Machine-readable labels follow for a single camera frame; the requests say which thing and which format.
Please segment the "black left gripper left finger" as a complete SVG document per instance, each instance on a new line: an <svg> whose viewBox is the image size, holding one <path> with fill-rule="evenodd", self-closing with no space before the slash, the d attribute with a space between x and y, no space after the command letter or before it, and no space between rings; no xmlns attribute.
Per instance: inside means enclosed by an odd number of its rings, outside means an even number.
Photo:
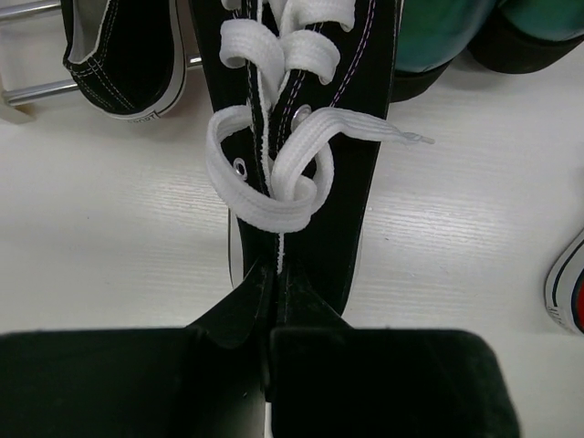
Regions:
<svg viewBox="0 0 584 438"><path fill-rule="evenodd" d="M265 260L183 328L30 331L1 338L4 437L261 437Z"/></svg>

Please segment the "red canvas sneaker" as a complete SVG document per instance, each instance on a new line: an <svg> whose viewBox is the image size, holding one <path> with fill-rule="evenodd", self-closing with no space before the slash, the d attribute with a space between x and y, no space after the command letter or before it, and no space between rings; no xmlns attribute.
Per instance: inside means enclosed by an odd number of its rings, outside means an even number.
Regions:
<svg viewBox="0 0 584 438"><path fill-rule="evenodd" d="M544 286L548 315L566 331L583 335L583 231L560 254Z"/></svg>

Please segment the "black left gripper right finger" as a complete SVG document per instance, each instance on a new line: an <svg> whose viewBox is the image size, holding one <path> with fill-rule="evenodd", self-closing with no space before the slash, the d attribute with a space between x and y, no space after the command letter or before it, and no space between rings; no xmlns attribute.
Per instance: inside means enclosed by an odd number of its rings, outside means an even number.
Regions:
<svg viewBox="0 0 584 438"><path fill-rule="evenodd" d="M276 437L517 437L497 357L458 329L353 328L288 266L269 356Z"/></svg>

